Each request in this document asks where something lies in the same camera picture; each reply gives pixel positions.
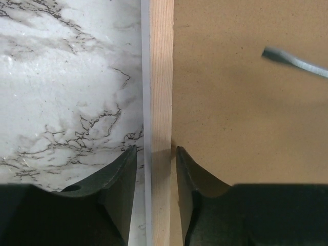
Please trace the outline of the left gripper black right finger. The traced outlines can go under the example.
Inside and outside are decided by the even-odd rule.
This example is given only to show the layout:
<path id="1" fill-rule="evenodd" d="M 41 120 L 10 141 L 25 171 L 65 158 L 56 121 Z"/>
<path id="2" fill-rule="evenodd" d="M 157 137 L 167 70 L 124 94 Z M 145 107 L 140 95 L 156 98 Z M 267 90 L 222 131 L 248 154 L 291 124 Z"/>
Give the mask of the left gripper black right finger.
<path id="1" fill-rule="evenodd" d="M 176 172 L 184 245 L 327 245 L 327 185 L 230 186 L 183 147 Z"/>

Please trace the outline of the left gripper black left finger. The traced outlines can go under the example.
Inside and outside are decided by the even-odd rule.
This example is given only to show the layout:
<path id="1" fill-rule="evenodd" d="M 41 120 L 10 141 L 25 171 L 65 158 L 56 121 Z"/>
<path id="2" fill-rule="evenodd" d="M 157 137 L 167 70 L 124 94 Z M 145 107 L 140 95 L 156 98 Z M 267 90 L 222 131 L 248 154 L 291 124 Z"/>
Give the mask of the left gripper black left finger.
<path id="1" fill-rule="evenodd" d="M 127 245 L 137 171 L 130 146 L 60 192 L 1 185 L 1 245 Z"/>

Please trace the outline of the white picture frame with photo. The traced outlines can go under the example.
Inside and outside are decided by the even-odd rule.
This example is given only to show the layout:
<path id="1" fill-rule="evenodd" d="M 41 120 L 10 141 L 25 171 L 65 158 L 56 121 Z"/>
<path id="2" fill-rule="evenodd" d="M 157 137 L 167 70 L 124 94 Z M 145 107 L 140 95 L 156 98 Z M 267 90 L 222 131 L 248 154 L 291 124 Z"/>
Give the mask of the white picture frame with photo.
<path id="1" fill-rule="evenodd" d="M 236 183 L 327 182 L 327 1 L 142 1 L 148 245 L 182 245 L 175 149 Z"/>

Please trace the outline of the yellow black handled screwdriver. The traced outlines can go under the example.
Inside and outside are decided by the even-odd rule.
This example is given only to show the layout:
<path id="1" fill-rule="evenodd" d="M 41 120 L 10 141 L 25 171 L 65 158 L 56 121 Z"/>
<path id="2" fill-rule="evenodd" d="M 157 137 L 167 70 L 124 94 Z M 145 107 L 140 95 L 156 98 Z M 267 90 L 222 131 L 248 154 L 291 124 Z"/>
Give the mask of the yellow black handled screwdriver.
<path id="1" fill-rule="evenodd" d="M 295 67 L 306 72 L 327 78 L 328 72 L 326 67 L 310 63 L 281 49 L 265 47 L 261 56 L 273 62 Z"/>

